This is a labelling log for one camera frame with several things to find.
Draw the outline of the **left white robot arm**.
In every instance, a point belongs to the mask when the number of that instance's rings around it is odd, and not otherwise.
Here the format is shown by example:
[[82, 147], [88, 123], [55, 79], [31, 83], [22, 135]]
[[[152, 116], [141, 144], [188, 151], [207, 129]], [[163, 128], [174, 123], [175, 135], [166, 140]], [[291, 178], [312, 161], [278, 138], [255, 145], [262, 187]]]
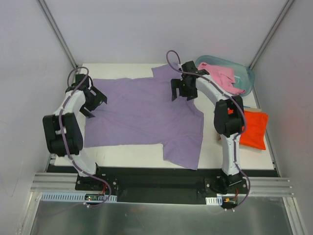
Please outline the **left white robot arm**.
[[103, 178], [97, 174], [98, 166], [84, 151], [84, 140], [77, 116], [83, 114], [93, 118], [91, 113], [107, 97], [94, 85], [87, 74], [77, 74], [75, 81], [67, 89], [65, 99], [51, 115], [43, 117], [43, 127], [48, 151], [66, 158], [78, 171], [79, 176], [88, 177], [86, 184], [92, 190], [103, 186]]

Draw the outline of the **purple t shirt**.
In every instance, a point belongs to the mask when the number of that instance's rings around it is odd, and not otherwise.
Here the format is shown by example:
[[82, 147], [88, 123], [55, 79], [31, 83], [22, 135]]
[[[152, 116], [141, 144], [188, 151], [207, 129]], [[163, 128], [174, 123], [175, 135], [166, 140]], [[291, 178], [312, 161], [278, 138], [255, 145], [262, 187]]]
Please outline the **purple t shirt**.
[[147, 78], [95, 79], [107, 96], [88, 118], [85, 147], [162, 144], [163, 158], [187, 169], [198, 168], [204, 115], [194, 102], [172, 99], [171, 80], [180, 74], [169, 65]]

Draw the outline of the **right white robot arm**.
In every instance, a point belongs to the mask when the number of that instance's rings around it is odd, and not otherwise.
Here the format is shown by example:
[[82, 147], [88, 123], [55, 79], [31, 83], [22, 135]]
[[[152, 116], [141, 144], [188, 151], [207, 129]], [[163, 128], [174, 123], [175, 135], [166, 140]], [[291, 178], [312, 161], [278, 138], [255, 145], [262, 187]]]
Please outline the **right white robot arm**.
[[239, 140], [246, 130], [243, 100], [222, 89], [206, 70], [198, 70], [193, 61], [179, 64], [174, 70], [181, 73], [181, 78], [171, 80], [172, 100], [181, 96], [189, 101], [197, 98], [200, 91], [215, 105], [213, 124], [222, 138], [223, 162], [220, 177], [209, 187], [215, 193], [231, 193], [243, 180], [239, 166]]

